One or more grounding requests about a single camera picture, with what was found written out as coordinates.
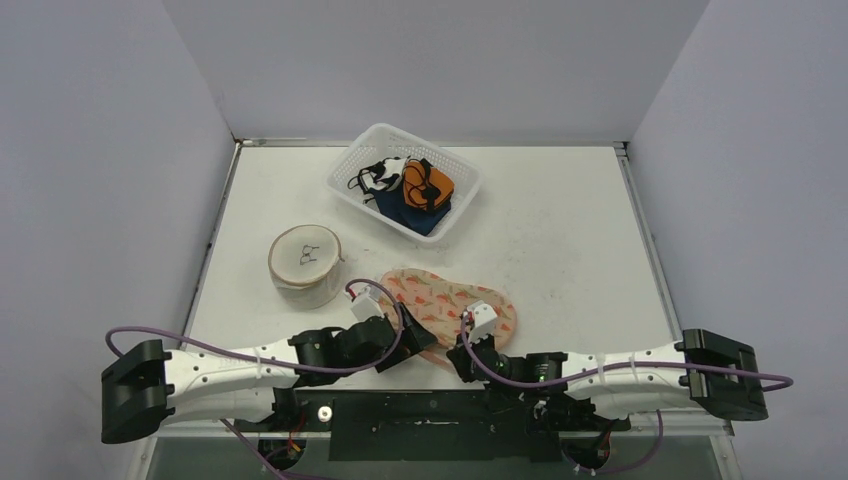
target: round lid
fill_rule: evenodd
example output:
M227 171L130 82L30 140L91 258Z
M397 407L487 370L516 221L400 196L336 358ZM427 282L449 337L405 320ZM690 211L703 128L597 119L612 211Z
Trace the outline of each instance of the round lid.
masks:
M342 253L339 237L320 225L300 225L283 232L268 252L271 274L298 287L324 278Z

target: round container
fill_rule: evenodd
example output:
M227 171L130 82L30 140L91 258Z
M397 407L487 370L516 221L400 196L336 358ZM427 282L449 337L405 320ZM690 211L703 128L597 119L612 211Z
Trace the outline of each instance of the round container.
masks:
M271 281L292 305L311 309L335 298L341 289L342 244L321 225L299 225L271 244Z

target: white cable tie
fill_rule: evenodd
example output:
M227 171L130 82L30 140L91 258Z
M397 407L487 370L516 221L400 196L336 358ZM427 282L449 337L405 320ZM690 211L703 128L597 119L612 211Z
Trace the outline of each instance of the white cable tie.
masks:
M371 285L365 285L365 287L362 289L362 292L360 293L360 295L363 295L363 294L367 297L370 297L371 300L374 300L375 302L379 302L380 301L380 295L382 295L383 292L372 287Z
M630 354L630 372L633 373L633 378L636 383L639 383L639 374L636 372L636 352Z
M253 347L253 354L256 355L256 379L262 378L262 357L259 355L259 348Z
M598 359L598 381L601 382L601 385L607 385L607 375L604 372L604 363L606 363L607 356L603 353L599 353L595 355L595 358Z

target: white table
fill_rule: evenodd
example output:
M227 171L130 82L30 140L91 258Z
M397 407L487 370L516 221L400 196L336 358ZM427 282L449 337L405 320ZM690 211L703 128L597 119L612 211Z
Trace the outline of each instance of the white table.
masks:
M316 223L342 242L344 277L379 279L417 267L482 284L515 304L504 353L617 352L672 340L633 206L612 147L461 147L483 188L443 244L428 248L357 212L324 189L342 148L243 148L187 333L246 347L354 322L339 295L298 312L268 274L268 249L292 226ZM343 389L480 388L420 358Z

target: navy blue fabric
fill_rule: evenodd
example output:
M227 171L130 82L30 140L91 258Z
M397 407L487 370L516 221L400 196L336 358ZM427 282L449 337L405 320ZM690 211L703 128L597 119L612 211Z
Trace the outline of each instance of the navy blue fabric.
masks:
M391 192L372 190L374 201L380 213L395 222L421 235L429 235L439 221L450 211L450 201L438 212L427 213L419 208L410 207L403 199L403 189L396 188Z

